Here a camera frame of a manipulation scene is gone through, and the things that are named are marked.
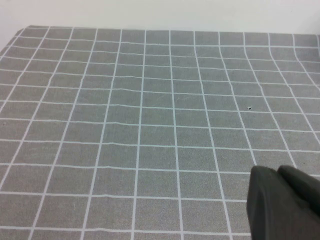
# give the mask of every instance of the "gray fabric surface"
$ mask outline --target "gray fabric surface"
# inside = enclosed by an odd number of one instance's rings
[[[319,52],[316,35],[18,32],[0,239],[249,240],[253,165],[320,176]]]

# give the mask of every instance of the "white wall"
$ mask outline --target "white wall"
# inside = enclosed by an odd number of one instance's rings
[[[0,0],[0,34],[28,25],[320,34],[320,0]]]

